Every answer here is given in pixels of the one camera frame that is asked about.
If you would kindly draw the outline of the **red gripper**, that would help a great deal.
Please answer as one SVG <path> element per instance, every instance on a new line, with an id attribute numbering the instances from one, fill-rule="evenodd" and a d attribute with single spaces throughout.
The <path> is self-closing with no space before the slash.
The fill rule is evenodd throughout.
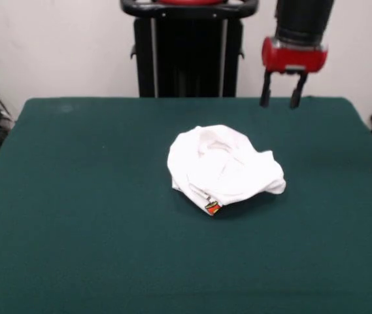
<path id="1" fill-rule="evenodd" d="M 262 63 L 265 67 L 260 106 L 268 107 L 271 96 L 271 75 L 274 72 L 302 71 L 290 98 L 290 108 L 299 107 L 308 73 L 319 72 L 326 63 L 328 48 L 325 46 L 289 46 L 274 37 L 266 37 L 262 45 Z"/>

